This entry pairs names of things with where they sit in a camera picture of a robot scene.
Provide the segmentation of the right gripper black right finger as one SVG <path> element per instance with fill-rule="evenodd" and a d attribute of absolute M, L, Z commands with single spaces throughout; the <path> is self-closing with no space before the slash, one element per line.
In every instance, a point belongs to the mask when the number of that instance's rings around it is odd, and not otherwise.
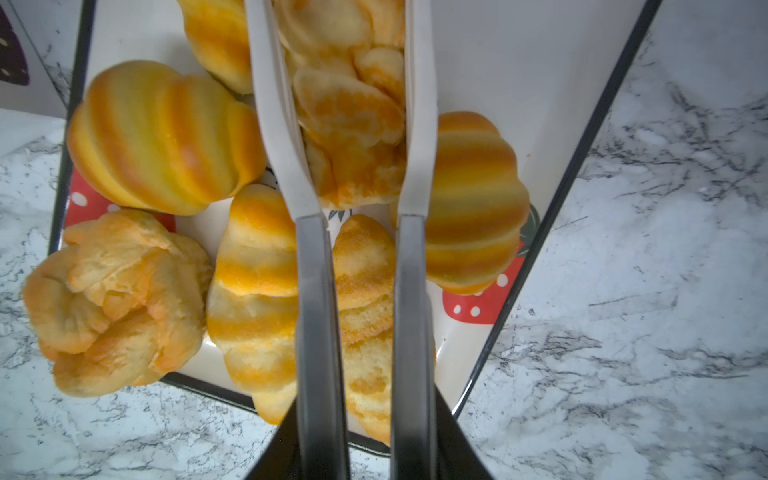
<path fill-rule="evenodd" d="M 435 388 L 437 478 L 440 480 L 492 480 L 475 454 L 438 388 Z"/>

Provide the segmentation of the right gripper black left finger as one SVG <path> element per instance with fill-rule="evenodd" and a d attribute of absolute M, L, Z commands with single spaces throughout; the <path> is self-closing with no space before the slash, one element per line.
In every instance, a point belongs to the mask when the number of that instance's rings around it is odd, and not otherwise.
<path fill-rule="evenodd" d="M 266 450 L 245 479 L 300 479 L 300 448 L 296 419 L 296 401 L 293 401 Z"/>

